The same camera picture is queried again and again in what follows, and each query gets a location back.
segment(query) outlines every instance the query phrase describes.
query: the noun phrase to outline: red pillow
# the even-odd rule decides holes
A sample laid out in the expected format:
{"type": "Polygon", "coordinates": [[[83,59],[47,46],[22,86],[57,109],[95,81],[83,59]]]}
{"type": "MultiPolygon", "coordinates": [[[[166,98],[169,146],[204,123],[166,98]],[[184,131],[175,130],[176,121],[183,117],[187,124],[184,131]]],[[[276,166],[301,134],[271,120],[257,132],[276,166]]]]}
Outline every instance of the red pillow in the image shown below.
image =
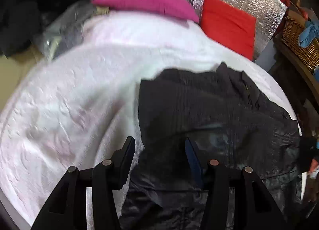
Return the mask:
{"type": "Polygon", "coordinates": [[[256,18],[221,0],[204,0],[200,27],[212,40],[253,59],[256,18]]]}

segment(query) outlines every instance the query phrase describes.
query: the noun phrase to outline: white blanket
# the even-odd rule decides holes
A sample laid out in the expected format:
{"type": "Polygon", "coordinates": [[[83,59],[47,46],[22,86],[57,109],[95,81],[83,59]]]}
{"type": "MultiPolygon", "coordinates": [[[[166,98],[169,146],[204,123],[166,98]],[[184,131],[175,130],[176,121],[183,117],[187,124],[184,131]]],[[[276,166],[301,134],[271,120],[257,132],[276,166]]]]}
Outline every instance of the white blanket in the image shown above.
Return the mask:
{"type": "MultiPolygon", "coordinates": [[[[143,148],[139,83],[165,68],[203,72],[215,70],[223,61],[245,71],[271,101],[296,119],[287,97],[266,71],[208,39],[193,22],[117,12],[92,19],[84,34],[81,46],[36,66],[0,116],[0,188],[30,226],[69,166],[94,167],[121,148],[127,136],[136,140],[136,164],[143,148]]],[[[114,191],[118,215],[127,190],[128,182],[114,191]]]]}

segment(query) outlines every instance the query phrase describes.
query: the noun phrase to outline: pink pillow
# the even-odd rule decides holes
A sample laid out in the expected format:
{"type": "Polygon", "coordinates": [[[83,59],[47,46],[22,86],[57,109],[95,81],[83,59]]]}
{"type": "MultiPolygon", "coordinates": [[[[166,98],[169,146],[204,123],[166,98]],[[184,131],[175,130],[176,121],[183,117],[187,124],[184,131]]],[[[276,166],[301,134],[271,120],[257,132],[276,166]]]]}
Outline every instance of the pink pillow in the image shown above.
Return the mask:
{"type": "Polygon", "coordinates": [[[92,0],[92,3],[117,10],[148,11],[199,22],[195,10],[187,0],[92,0]]]}

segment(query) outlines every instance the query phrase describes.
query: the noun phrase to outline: blue cloth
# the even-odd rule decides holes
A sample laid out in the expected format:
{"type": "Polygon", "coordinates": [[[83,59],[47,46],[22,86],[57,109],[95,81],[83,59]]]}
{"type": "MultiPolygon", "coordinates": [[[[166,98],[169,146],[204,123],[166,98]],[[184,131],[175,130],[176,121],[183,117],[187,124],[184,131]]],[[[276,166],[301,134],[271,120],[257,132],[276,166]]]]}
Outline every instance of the blue cloth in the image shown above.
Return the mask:
{"type": "Polygon", "coordinates": [[[319,67],[318,66],[316,66],[313,76],[319,82],[319,67]]]}
{"type": "Polygon", "coordinates": [[[305,30],[301,32],[298,37],[298,44],[299,46],[303,48],[306,48],[307,46],[309,46],[314,38],[319,38],[319,22],[318,21],[313,21],[313,22],[306,21],[305,26],[306,26],[305,30]]]}

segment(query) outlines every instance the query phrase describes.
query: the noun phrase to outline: wooden furniture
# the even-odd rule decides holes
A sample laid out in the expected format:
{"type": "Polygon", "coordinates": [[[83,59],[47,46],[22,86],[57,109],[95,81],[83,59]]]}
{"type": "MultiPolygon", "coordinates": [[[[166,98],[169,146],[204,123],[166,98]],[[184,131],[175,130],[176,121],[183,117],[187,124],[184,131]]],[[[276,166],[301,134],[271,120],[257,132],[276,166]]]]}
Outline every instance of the wooden furniture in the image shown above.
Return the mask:
{"type": "Polygon", "coordinates": [[[306,48],[300,47],[298,37],[305,26],[291,17],[286,17],[286,24],[282,32],[282,40],[305,64],[309,71],[313,71],[319,63],[319,43],[314,39],[306,48]]]}
{"type": "Polygon", "coordinates": [[[298,73],[304,79],[317,104],[319,105],[319,82],[310,73],[301,60],[283,42],[281,42],[280,39],[274,38],[273,41],[277,50],[279,50],[290,61],[290,63],[296,68],[298,73]]]}
{"type": "Polygon", "coordinates": [[[273,39],[278,50],[277,62],[269,74],[277,81],[295,111],[304,136],[311,136],[309,115],[304,102],[308,99],[319,114],[319,82],[303,62],[280,39],[273,39]]]}

